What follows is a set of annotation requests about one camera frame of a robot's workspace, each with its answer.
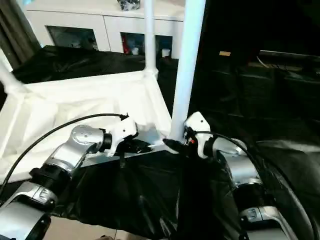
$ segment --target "curtain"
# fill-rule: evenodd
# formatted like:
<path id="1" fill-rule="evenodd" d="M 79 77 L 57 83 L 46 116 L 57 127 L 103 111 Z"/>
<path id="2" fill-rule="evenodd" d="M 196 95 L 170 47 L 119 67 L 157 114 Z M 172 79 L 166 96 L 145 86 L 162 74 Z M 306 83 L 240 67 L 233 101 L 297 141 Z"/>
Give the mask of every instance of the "curtain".
<path id="1" fill-rule="evenodd" d="M 18 68 L 40 49 L 16 0 L 0 0 L 0 47 L 13 69 Z"/>

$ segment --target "floor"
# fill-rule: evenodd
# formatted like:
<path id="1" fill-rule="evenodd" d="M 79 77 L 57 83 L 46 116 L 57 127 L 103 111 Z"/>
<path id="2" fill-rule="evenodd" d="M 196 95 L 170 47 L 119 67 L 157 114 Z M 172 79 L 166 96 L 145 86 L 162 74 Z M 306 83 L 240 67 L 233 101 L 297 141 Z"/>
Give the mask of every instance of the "floor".
<path id="1" fill-rule="evenodd" d="M 96 240 L 102 236 L 112 237 L 115 240 L 147 240 L 126 231 L 92 226 L 58 217 L 51 217 L 51 225 L 44 240 Z"/>

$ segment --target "white tube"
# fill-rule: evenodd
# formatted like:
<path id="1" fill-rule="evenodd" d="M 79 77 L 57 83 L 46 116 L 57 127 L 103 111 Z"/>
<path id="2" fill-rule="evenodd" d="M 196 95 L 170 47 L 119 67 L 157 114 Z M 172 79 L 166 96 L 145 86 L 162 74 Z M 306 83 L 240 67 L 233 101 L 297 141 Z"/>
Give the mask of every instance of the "white tube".
<path id="1" fill-rule="evenodd" d="M 176 76 L 174 104 L 169 139 L 183 140 L 188 116 L 206 0 L 186 0 L 183 36 Z"/>
<path id="2" fill-rule="evenodd" d="M 144 0 L 144 51 L 145 70 L 156 71 L 156 38 L 154 21 L 154 0 Z"/>
<path id="3" fill-rule="evenodd" d="M 4 91 L 9 94 L 13 91 L 26 91 L 24 85 L 18 81 L 0 60 L 0 81 L 3 84 Z"/>

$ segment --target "black cable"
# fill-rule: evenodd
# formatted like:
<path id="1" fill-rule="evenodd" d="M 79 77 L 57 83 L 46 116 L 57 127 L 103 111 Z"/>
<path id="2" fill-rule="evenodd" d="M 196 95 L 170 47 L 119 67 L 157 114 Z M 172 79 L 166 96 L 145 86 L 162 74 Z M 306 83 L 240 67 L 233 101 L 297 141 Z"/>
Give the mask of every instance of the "black cable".
<path id="1" fill-rule="evenodd" d="M 223 139 L 228 140 L 229 142 L 233 143 L 234 145 L 236 145 L 237 147 L 239 147 L 242 151 L 245 152 L 245 154 L 248 156 L 248 158 L 251 160 L 251 162 L 255 163 L 255 159 L 254 157 L 251 155 L 251 153 L 244 147 L 242 146 L 238 141 L 233 140 L 232 138 L 222 135 L 220 133 L 215 133 L 212 131 L 196 131 L 195 134 L 211 134 L 213 136 L 217 136 Z"/>
<path id="2" fill-rule="evenodd" d="M 4 189 L 6 187 L 6 185 L 8 184 L 8 181 L 12 175 L 12 173 L 14 172 L 14 170 L 16 169 L 17 165 L 19 164 L 19 162 L 21 161 L 21 159 L 32 149 L 34 148 L 38 143 L 40 143 L 43 139 L 45 139 L 46 137 L 48 137 L 49 135 L 53 134 L 54 132 L 69 126 L 71 124 L 80 122 L 82 120 L 86 120 L 86 119 L 91 119 L 91 118 L 96 118 L 96 117 L 119 117 L 121 120 L 126 119 L 128 116 L 127 115 L 121 115 L 121 114 L 116 114 L 116 113 L 99 113 L 99 114 L 93 114 L 93 115 L 88 115 L 88 116 L 83 116 L 77 119 L 74 119 L 72 121 L 69 121 L 67 123 L 64 123 L 60 126 L 57 126 L 56 128 L 48 131 L 46 134 L 44 134 L 42 137 L 38 138 L 34 143 L 32 143 L 18 158 L 17 160 L 14 162 L 14 164 L 12 165 L 10 171 L 8 172 L 8 174 L 6 175 L 5 179 L 3 180 L 2 186 L 0 188 L 0 199 L 1 196 L 4 192 Z"/>
<path id="3" fill-rule="evenodd" d="M 245 154 L 248 156 L 248 158 L 253 162 L 255 163 L 255 159 L 254 157 L 251 155 L 251 153 L 244 147 L 242 146 L 238 141 L 235 141 L 233 140 L 232 138 L 228 137 L 228 136 L 225 136 L 225 135 L 222 135 L 220 133 L 216 133 L 216 132 L 212 132 L 212 131 L 196 131 L 194 132 L 195 134 L 210 134 L 210 135 L 213 135 L 213 136 L 217 136 L 217 137 L 220 137 L 220 138 L 223 138 L 223 139 L 226 139 L 228 141 L 230 141 L 231 143 L 233 143 L 234 145 L 236 145 L 237 147 L 239 147 L 242 151 L 245 152 Z M 289 181 L 289 179 L 287 178 L 287 176 L 283 173 L 283 171 L 278 167 L 276 166 L 273 162 L 271 161 L 268 161 L 268 163 L 270 163 L 281 175 L 282 177 L 284 177 L 284 179 L 287 181 L 287 183 L 289 184 L 290 188 L 293 190 L 293 192 L 295 192 L 293 186 L 292 186 L 292 183 Z M 315 240 L 319 240 L 320 236 L 319 236 L 319 233 L 318 231 L 316 230 L 316 222 L 315 220 L 313 219 L 313 217 L 306 211 L 305 208 L 303 208 L 306 215 L 308 216 L 308 219 L 309 219 L 309 222 L 311 224 L 311 227 L 312 227 L 312 231 L 313 231 L 313 236 L 314 236 L 314 239 Z"/>

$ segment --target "white cabinet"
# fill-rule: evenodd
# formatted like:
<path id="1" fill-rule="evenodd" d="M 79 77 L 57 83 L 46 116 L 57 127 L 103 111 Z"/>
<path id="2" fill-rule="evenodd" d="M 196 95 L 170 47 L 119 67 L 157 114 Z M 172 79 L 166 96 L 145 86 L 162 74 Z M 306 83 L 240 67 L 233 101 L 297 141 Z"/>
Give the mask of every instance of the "white cabinet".
<path id="1" fill-rule="evenodd" d="M 143 18 L 104 16 L 104 22 L 108 33 L 110 49 L 112 52 L 124 52 L 123 33 L 144 34 L 145 20 Z M 154 20 L 154 34 L 167 36 L 171 46 L 172 58 L 178 59 L 184 23 L 183 21 Z"/>
<path id="2" fill-rule="evenodd" d="M 110 51 L 107 30 L 101 15 L 28 10 L 26 16 L 43 46 L 78 48 L 92 44 L 93 48 L 99 51 Z"/>
<path id="3" fill-rule="evenodd" d="M 154 26 L 157 49 L 170 49 L 178 59 L 185 0 L 155 0 Z M 25 13 L 39 42 L 72 48 L 123 53 L 124 38 L 132 42 L 145 33 L 144 2 L 141 8 L 121 11 L 117 0 L 34 0 Z M 143 54 L 143 43 L 140 54 Z"/>

